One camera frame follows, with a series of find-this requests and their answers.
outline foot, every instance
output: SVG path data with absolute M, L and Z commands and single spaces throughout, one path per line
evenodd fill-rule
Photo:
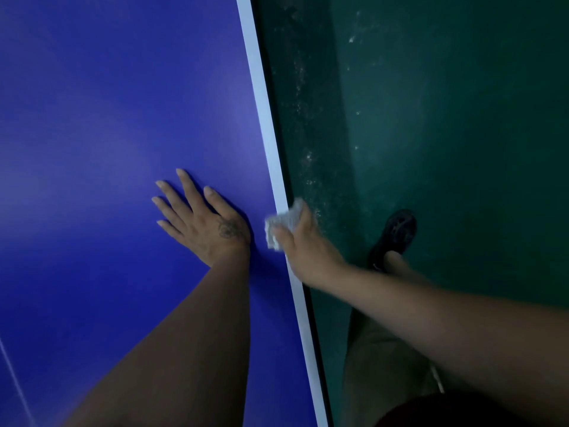
M 389 217 L 380 239 L 367 255 L 367 267 L 386 272 L 383 257 L 388 251 L 403 254 L 417 233 L 417 219 L 409 209 L 395 211 Z

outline hand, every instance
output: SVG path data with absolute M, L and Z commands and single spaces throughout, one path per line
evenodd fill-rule
M 283 247 L 295 276 L 308 286 L 322 289 L 347 267 L 340 252 L 320 234 L 306 203 L 294 232 L 277 226 L 273 234 Z
M 160 227 L 209 266 L 229 251 L 245 251 L 249 254 L 251 234 L 239 213 L 211 187 L 204 187 L 206 200 L 218 212 L 212 213 L 187 172 L 176 169 L 176 173 L 191 209 L 168 183 L 156 181 L 170 202 L 168 205 L 160 197 L 152 198 L 152 202 L 168 219 L 159 220 L 157 223 Z

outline table surface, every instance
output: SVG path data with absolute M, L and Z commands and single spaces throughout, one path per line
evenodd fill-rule
M 286 196 L 250 1 L 1 0 L 0 53 L 0 425 L 56 426 L 207 272 L 155 223 L 177 167 L 252 224 L 245 425 L 325 425 L 265 243 Z

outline tattoo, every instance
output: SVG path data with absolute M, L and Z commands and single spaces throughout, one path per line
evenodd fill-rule
M 237 238 L 238 240 L 245 239 L 243 232 L 239 228 L 239 224 L 235 220 L 227 220 L 220 217 L 218 230 L 221 238 Z

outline white edge line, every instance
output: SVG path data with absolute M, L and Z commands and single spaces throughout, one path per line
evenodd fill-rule
M 237 8 L 241 20 L 243 39 L 245 40 L 245 50 L 249 62 L 253 94 L 255 95 L 257 113 L 259 114 L 260 133 L 265 146 L 268 173 L 271 179 L 271 185 L 273 186 L 276 212 L 280 213 L 288 210 L 288 203 L 285 193 L 285 183 L 281 172 L 281 161 L 276 147 L 273 117 L 271 116 L 271 108 L 268 104 L 267 85 L 265 84 L 265 73 L 263 72 L 263 65 L 260 59 L 259 42 L 257 40 L 257 30 L 252 15 L 251 0 L 237 0 Z M 312 403 L 317 418 L 317 425 L 318 427 L 327 427 L 328 420 L 326 418 L 324 397 L 320 386 L 320 375 L 318 374 L 317 358 L 314 352 L 314 343 L 312 341 L 309 312 L 306 308 L 304 290 L 300 280 L 293 274 L 288 260 L 287 267 L 290 287 L 293 292 L 296 320 L 301 332 L 302 350 L 304 352 L 304 361 L 309 376 L 310 392 L 312 394 Z
M 10 358 L 8 357 L 8 352 L 4 347 L 4 343 L 2 339 L 0 339 L 0 352 L 2 352 L 2 356 L 4 357 L 4 361 L 6 362 L 6 366 L 8 367 L 8 371 L 10 372 L 10 376 L 12 377 L 12 382 L 14 382 L 14 387 L 16 388 L 16 393 L 18 393 L 18 397 L 22 402 L 22 406 L 24 406 L 25 416 L 28 418 L 28 424 L 30 427 L 36 427 L 36 422 L 33 419 L 32 412 L 30 407 L 28 406 L 28 402 L 25 399 L 24 391 L 20 386 L 20 382 L 18 381 L 18 376 L 16 376 L 16 372 L 14 371 L 14 367 L 12 367 L 12 363 L 10 362 Z

